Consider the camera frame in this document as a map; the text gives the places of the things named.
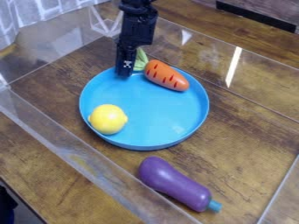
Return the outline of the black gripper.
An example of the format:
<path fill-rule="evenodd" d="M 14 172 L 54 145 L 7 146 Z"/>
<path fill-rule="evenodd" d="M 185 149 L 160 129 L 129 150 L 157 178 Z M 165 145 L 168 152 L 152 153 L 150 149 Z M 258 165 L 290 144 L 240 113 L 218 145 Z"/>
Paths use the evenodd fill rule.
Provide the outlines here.
<path fill-rule="evenodd" d="M 136 48 L 153 42 L 157 10 L 153 7 L 121 7 L 120 10 L 124 14 L 116 42 L 116 74 L 129 77 L 136 63 Z"/>

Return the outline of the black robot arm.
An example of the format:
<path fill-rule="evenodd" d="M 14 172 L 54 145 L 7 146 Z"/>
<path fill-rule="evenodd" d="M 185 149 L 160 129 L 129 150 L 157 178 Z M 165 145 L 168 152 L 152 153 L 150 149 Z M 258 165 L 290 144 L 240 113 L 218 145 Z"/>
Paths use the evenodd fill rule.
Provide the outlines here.
<path fill-rule="evenodd" d="M 133 72 L 136 48 L 153 42 L 157 10 L 152 1 L 120 0 L 118 9 L 124 15 L 116 41 L 116 74 L 122 77 L 128 77 Z"/>

